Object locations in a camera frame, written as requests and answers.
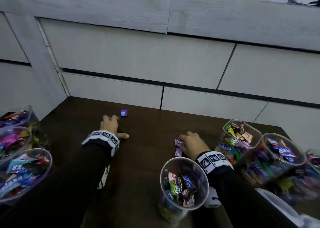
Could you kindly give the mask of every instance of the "wooden tabletop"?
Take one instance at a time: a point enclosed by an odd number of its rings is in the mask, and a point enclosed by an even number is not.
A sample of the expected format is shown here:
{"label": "wooden tabletop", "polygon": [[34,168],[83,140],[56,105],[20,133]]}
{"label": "wooden tabletop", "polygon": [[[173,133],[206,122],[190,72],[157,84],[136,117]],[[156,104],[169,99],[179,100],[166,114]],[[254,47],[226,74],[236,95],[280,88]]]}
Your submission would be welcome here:
{"label": "wooden tabletop", "polygon": [[[157,207],[160,171],[173,157],[175,138],[196,132],[213,150],[228,119],[69,97],[41,121],[55,165],[73,157],[86,136],[99,129],[103,115],[119,116],[122,109],[128,110],[128,116],[120,118],[119,129],[130,137],[121,141],[106,186],[92,198],[82,227],[198,227],[208,212],[216,217],[212,227],[229,227],[223,207],[201,208],[178,225],[163,220]],[[252,126],[262,134],[287,136],[280,127]]]}

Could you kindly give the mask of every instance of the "drawer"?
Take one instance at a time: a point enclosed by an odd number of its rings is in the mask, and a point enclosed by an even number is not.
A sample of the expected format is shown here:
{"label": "drawer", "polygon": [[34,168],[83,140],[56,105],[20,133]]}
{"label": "drawer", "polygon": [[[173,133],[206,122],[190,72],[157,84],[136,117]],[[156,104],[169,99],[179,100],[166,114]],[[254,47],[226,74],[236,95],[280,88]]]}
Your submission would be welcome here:
{"label": "drawer", "polygon": [[50,113],[52,104],[32,67],[0,63],[0,109],[32,105],[39,120]]}
{"label": "drawer", "polygon": [[0,59],[28,63],[28,59],[2,12],[0,12]]}
{"label": "drawer", "polygon": [[41,19],[62,68],[216,89],[234,44]]}
{"label": "drawer", "polygon": [[320,109],[269,102],[254,122],[282,127],[303,151],[320,149]]}
{"label": "drawer", "polygon": [[253,122],[265,101],[165,87],[162,109]]}
{"label": "drawer", "polygon": [[63,77],[71,96],[160,108],[161,86],[70,73]]}
{"label": "drawer", "polygon": [[320,54],[237,45],[219,90],[320,104]]}

